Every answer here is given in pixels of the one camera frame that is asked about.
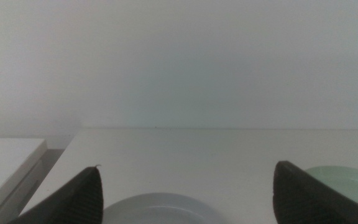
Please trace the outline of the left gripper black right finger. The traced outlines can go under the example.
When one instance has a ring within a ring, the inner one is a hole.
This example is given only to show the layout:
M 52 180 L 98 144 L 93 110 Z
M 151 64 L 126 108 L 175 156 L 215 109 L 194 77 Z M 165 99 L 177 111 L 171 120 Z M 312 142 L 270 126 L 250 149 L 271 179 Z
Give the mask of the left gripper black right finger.
M 358 223 L 358 169 L 275 166 L 273 210 L 278 223 Z

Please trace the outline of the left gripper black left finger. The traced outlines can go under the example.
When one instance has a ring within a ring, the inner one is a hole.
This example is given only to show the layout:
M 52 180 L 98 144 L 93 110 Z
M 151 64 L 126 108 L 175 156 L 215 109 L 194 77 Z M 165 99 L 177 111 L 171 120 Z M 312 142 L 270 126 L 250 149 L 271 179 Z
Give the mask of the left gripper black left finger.
M 103 188 L 97 167 L 87 167 L 9 224 L 101 224 Z

